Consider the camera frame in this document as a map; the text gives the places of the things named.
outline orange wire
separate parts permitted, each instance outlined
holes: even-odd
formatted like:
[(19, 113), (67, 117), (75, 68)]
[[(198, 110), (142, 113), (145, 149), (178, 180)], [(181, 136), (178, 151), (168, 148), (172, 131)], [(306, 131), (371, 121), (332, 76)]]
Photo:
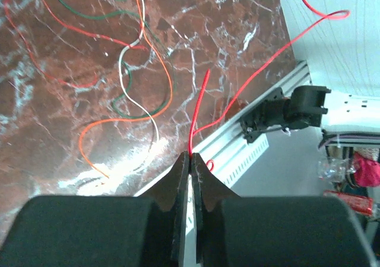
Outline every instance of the orange wire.
[[(138, 12), (139, 12), (139, 15), (140, 15), (140, 22), (141, 22), (141, 25), (144, 24), (144, 20), (141, 16), (141, 8), (140, 8), (140, 3), (137, 1), (137, 8), (138, 8)], [(159, 58), (164, 70), (165, 70), (165, 73), (167, 75), (167, 79), (169, 80), (169, 86), (170, 86), (170, 97), (169, 97), (169, 101), (167, 102), (167, 104), (164, 106), (164, 108), (162, 108), (161, 111), (157, 112), (156, 114), (152, 115), (152, 117), (157, 117), (157, 116), (160, 116), (163, 112), (165, 112), (167, 110), (167, 108), (170, 106), (170, 104), (172, 103), (172, 100), (173, 100), (173, 85), (172, 85), (172, 79), (170, 77), (170, 74), (169, 74), (169, 71), (167, 70), (166, 66), (165, 66), (165, 63), (163, 61), (163, 59), (161, 58), (161, 55), (158, 53), (158, 51), (156, 50), (156, 48), (149, 42), (148, 40), (148, 37), (145, 33), (145, 29), (143, 29), (143, 34), (144, 34), (144, 37), (145, 37), (145, 40), (147, 41), (147, 43), (149, 44), (149, 46), (154, 50), (154, 52), (156, 53), (157, 57)], [(93, 168), (95, 169), (96, 171), (98, 171), (100, 174), (104, 175), (105, 177), (107, 177), (109, 179), (109, 176), (104, 173), (103, 171), (101, 171), (100, 169), (98, 169), (91, 161), (90, 159), (88, 159), (88, 157), (85, 155), (84, 151), (83, 151), (83, 138), (84, 136), (86, 135), (86, 133), (92, 129), (93, 127), (97, 126), (97, 125), (100, 125), (102, 123), (109, 123), (109, 122), (137, 122), (137, 121), (141, 121), (141, 120), (149, 120), (150, 118), (149, 117), (142, 117), (140, 119), (120, 119), (120, 118), (112, 118), (112, 119), (105, 119), (105, 120), (98, 120), (96, 122), (93, 122), (91, 124), (89, 124), (88, 126), (86, 126), (83, 131), (81, 132), (81, 135), (79, 136), (79, 141), (78, 141), (78, 147), (79, 147), (79, 151), (81, 153), (81, 155), (83, 156), (83, 158), (86, 160), (86, 162)]]

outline gray floor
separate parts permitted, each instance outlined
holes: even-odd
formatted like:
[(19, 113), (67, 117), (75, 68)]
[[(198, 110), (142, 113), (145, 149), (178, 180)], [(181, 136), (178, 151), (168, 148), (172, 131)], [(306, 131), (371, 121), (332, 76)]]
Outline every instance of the gray floor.
[[(321, 195), (330, 184), (318, 179), (316, 164), (323, 151), (317, 145), (321, 134), (315, 128), (268, 135), (269, 149), (233, 186), (240, 196)], [(185, 266), (195, 264), (195, 234), (186, 237)]]

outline brown marble tabletop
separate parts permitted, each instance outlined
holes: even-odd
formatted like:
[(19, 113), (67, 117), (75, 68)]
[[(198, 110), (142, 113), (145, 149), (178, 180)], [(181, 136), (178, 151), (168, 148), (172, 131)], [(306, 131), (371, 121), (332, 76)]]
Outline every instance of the brown marble tabletop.
[[(87, 15), (117, 9), (137, 12), (136, 0), (63, 1)], [(127, 43), (137, 37), (136, 17), (123, 14), (88, 20), (58, 0), (46, 2), (67, 24)], [(154, 135), (149, 121), (106, 123), (88, 132), (84, 151), (111, 175), (105, 185), (99, 185), (102, 175), (82, 158), (78, 137), (89, 123), (118, 117), (111, 104), (122, 92), (117, 60), (123, 47), (61, 26), (41, 0), (11, 0), (11, 17), (44, 71), (78, 84), (91, 82), (94, 74), (99, 79), (91, 88), (62, 85), (36, 69), (0, 10), (0, 242), (20, 207), (36, 195), (133, 195), (186, 150), (195, 102), (208, 68), (211, 77), (198, 127), (218, 118), (243, 82), (289, 41), (280, 0), (145, 0), (145, 4), (147, 23), (163, 46), (155, 45), (175, 82), (173, 102), (156, 118), (161, 140), (153, 162), (142, 172), (131, 169), (144, 161), (150, 149)], [(135, 49), (124, 60), (133, 76), (130, 95), (148, 110), (159, 107), (169, 89), (156, 55), (150, 48)], [(285, 51), (251, 82), (229, 115), (284, 77), (295, 63), (292, 50)], [(142, 114), (125, 99), (118, 106), (125, 113)], [(195, 144), (215, 129), (197, 135)]]

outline pink cloth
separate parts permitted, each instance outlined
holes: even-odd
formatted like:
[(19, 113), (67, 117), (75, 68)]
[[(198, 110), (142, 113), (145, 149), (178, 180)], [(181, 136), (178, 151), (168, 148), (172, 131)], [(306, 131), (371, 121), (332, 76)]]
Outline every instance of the pink cloth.
[(380, 164), (377, 161), (362, 157), (356, 152), (354, 155), (354, 165), (356, 168), (354, 178), (358, 186), (380, 186)]

